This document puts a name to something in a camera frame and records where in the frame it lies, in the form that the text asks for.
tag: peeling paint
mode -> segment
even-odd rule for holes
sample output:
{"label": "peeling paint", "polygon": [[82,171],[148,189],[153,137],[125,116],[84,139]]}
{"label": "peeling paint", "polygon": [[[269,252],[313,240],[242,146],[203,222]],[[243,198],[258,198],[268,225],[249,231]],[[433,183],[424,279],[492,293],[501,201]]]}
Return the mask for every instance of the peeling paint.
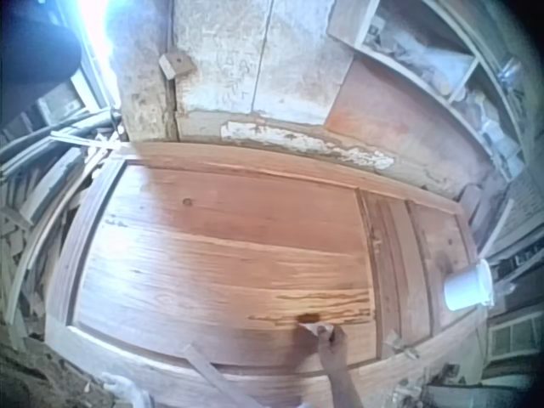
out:
{"label": "peeling paint", "polygon": [[228,142],[258,142],[304,154],[333,156],[342,162],[383,170],[394,164],[394,158],[381,151],[363,150],[359,147],[344,149],[304,133],[291,132],[277,127],[255,123],[227,122],[221,127],[221,139]]}

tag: wooden wall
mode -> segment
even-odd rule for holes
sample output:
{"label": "wooden wall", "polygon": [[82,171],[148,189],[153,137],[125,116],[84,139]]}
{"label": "wooden wall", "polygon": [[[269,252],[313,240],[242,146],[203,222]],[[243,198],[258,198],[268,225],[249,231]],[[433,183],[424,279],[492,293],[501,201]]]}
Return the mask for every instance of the wooden wall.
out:
{"label": "wooden wall", "polygon": [[[334,0],[239,0],[236,7],[251,17],[243,21],[228,2],[172,1],[172,8],[158,0],[123,6],[108,19],[132,141],[282,150],[449,198],[492,171],[486,154],[430,97],[326,35]],[[299,18],[286,19],[287,12]],[[200,17],[184,17],[191,13]],[[168,34],[197,68],[175,84],[164,82],[157,63]],[[248,36],[251,47],[238,47]],[[250,125],[233,132],[232,121]]]}

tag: white glove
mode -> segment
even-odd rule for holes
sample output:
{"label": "white glove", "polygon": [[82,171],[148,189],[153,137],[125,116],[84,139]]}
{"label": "white glove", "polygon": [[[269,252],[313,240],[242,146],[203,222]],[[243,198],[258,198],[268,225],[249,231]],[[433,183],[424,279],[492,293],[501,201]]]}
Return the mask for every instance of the white glove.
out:
{"label": "white glove", "polygon": [[100,376],[104,381],[104,389],[110,391],[121,400],[130,401],[133,408],[153,408],[153,401],[147,391],[139,389],[128,378],[114,376],[109,372],[103,372]]}

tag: white bucket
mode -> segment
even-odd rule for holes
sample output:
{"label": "white bucket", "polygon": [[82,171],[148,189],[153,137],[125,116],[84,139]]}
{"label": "white bucket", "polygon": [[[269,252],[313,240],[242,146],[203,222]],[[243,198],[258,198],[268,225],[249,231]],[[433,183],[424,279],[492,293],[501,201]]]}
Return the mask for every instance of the white bucket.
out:
{"label": "white bucket", "polygon": [[459,310],[482,303],[493,304],[493,278],[490,266],[481,259],[447,277],[444,284],[445,304],[449,310]]}

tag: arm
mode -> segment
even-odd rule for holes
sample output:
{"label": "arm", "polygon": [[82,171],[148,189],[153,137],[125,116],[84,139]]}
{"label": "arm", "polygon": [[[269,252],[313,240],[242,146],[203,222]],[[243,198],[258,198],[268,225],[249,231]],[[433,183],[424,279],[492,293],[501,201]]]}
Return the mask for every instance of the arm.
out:
{"label": "arm", "polygon": [[331,382],[334,408],[363,408],[348,370],[348,337],[340,326],[331,334],[318,330],[318,353],[326,375]]}

